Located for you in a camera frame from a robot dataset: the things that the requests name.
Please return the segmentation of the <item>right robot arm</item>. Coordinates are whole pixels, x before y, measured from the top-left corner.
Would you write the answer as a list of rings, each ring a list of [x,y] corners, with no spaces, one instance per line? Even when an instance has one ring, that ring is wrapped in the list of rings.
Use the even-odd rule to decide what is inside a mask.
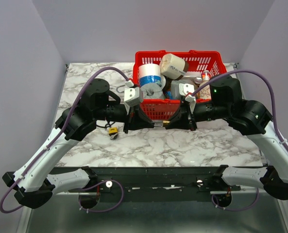
[[[288,142],[277,129],[274,111],[260,102],[244,100],[240,82],[228,73],[209,81],[211,100],[191,103],[188,93],[181,106],[169,119],[166,129],[194,131],[196,123],[216,119],[247,136],[263,152],[269,165],[256,168],[220,166],[212,177],[217,190],[244,185],[264,189],[279,200],[288,200]]]

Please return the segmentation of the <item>small brass padlock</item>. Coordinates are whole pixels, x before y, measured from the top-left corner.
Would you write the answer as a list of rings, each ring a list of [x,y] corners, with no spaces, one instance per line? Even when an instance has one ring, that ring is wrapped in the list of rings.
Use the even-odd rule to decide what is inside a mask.
[[[154,127],[163,127],[166,128],[169,124],[169,120],[153,120]]]

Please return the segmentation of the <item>large brass padlock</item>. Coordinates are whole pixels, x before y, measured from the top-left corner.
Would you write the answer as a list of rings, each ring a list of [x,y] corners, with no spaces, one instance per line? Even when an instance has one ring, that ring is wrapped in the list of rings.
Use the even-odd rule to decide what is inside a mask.
[[[125,92],[125,89],[127,89],[128,87],[126,85],[119,85],[116,87],[116,91],[118,93],[124,93]]]

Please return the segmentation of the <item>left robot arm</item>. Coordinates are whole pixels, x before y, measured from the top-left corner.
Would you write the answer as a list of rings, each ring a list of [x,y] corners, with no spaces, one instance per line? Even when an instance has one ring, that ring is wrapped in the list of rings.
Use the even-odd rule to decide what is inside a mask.
[[[81,89],[73,105],[58,118],[46,142],[31,159],[2,179],[21,207],[36,209],[53,195],[70,190],[92,191],[98,178],[89,167],[51,175],[60,159],[97,127],[98,120],[124,123],[126,130],[152,128],[153,123],[141,110],[141,89],[127,81],[124,101],[110,90],[104,79],[90,79]]]

